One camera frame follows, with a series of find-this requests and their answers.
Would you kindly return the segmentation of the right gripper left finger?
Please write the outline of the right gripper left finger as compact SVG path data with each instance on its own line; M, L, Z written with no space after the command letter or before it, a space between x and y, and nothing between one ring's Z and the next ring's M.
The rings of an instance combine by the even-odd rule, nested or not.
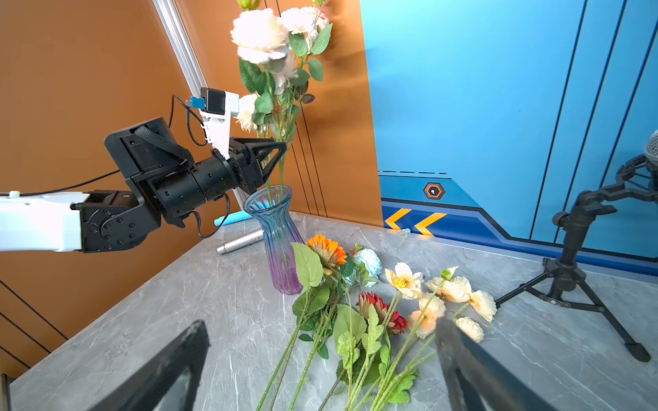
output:
M197 320L92 409L193 409L209 348L206 324Z

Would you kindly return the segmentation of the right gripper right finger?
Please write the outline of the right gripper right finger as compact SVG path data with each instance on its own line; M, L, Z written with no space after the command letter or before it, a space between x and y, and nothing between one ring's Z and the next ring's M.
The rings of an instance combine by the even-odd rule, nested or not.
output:
M553 409L451 320L437 322L435 344L451 409Z

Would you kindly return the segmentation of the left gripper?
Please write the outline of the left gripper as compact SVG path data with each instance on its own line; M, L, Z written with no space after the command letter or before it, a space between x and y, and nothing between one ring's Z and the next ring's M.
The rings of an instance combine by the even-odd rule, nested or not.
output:
M287 145L269 138L230 138L230 158L238 173L238 187L248 195L265 185L285 156Z

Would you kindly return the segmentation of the pink rose stem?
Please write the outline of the pink rose stem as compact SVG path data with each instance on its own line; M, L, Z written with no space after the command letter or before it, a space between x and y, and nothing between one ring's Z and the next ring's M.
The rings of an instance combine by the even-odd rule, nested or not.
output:
M324 81L325 70L319 56L327 50L332 37L332 23L324 11L325 5L324 1L313 1L310 6L291 8L280 15L289 45L284 68L274 75L277 103L282 109L276 124L282 128L279 140L289 147L303 106L315 100L308 92L309 83Z
M255 109L255 102L258 97L260 97L259 94L248 94L239 99L239 112L236 116L236 123L243 131L255 133L257 138L270 138L272 137L270 127L267 125L257 125L252 119L254 114L258 114ZM270 182L270 178L266 180L266 185L268 188L271 188L272 183ZM249 195L241 189L236 189L235 195L241 210L244 211L244 202Z
M242 12L233 21L231 40L237 47L243 85L248 94L260 96L255 102L258 114L252 119L257 125L270 127L270 138L282 141L279 140L282 128L276 124L282 109L277 103L274 75L284 68L288 32L280 17L271 9L262 9L259 1L240 1L238 5Z

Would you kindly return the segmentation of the orange flower stem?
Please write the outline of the orange flower stem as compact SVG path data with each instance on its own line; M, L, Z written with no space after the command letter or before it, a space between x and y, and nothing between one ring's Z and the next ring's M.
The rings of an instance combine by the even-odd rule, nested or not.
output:
M305 244L295 242L292 247L296 273L303 286L302 294L292 304L296 326L258 402L259 410L273 409L296 343L301 341L310 344L310 351L296 383L290 408L295 407L315 357L328 358L327 339L341 301L339 289L344 282L340 268L348 262L344 248L323 235L316 235Z

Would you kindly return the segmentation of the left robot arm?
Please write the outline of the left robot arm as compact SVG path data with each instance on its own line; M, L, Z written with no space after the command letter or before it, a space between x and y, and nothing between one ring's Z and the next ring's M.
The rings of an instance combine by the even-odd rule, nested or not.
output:
M212 150L195 162L162 117L108 135L105 146L127 190L2 196L2 251L130 250L235 188L255 193L287 151L274 139L232 138L228 156Z

